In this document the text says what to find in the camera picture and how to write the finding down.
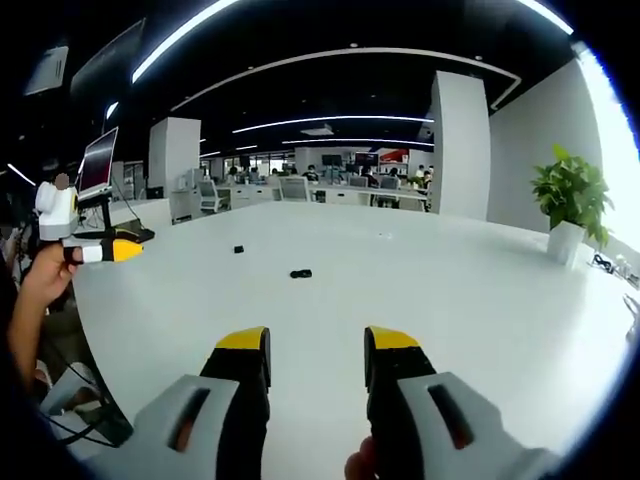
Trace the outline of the person's right hand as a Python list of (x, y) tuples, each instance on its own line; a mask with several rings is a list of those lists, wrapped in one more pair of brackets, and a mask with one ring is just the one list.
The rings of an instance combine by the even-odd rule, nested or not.
[(344, 465), (346, 480), (380, 480), (384, 478), (384, 451), (373, 437), (366, 437)]

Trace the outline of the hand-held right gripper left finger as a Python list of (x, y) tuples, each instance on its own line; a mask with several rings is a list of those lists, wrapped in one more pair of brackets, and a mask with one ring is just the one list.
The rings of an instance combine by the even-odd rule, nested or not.
[(236, 331), (201, 373), (184, 375), (136, 416), (107, 454), (110, 479), (258, 479), (270, 417), (270, 332)]

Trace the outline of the person's left hand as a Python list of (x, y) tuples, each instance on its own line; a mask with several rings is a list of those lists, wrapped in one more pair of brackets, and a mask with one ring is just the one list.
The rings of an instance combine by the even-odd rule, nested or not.
[(82, 261), (79, 247), (72, 247), (69, 252), (70, 261), (60, 243), (45, 246), (32, 262), (20, 287), (19, 298), (42, 309), (58, 299), (74, 277), (78, 262)]

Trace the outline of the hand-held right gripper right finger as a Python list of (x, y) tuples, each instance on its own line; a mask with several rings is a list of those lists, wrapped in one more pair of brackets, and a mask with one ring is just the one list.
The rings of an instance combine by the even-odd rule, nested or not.
[(364, 330), (367, 418), (381, 479), (553, 479), (560, 460), (527, 448), (499, 409), (451, 372), (437, 372), (404, 332)]

